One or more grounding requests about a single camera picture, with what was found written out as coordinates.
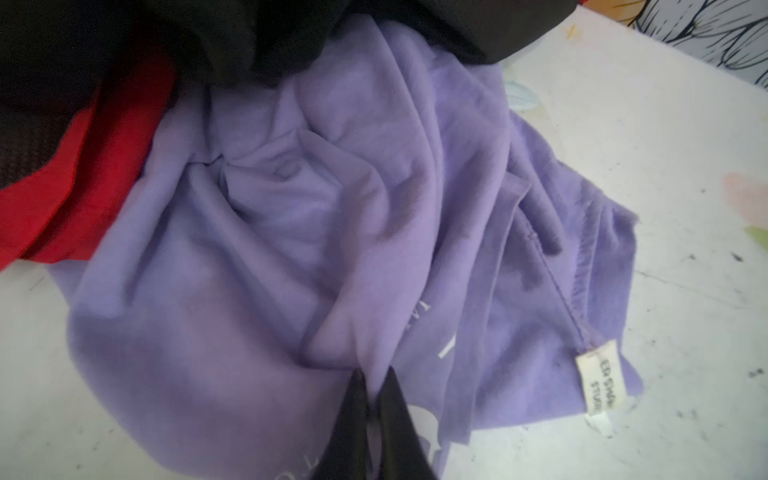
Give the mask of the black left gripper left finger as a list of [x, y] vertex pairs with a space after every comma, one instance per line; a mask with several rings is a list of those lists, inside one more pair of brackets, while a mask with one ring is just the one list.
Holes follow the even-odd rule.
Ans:
[[368, 396], [365, 376], [355, 370], [347, 385], [331, 437], [312, 476], [313, 480], [367, 478]]

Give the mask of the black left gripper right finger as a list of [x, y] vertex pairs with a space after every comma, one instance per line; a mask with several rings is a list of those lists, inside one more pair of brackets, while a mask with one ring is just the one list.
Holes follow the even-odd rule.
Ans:
[[379, 392], [382, 480], [436, 480], [424, 455], [395, 370], [390, 367]]

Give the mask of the purple cloth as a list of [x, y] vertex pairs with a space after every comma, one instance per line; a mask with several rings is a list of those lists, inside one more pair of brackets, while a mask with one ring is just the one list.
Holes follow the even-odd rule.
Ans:
[[394, 370], [427, 457], [585, 411], [635, 215], [510, 110], [499, 66], [355, 15], [277, 87], [183, 89], [87, 261], [72, 360], [161, 465], [308, 477], [345, 387]]

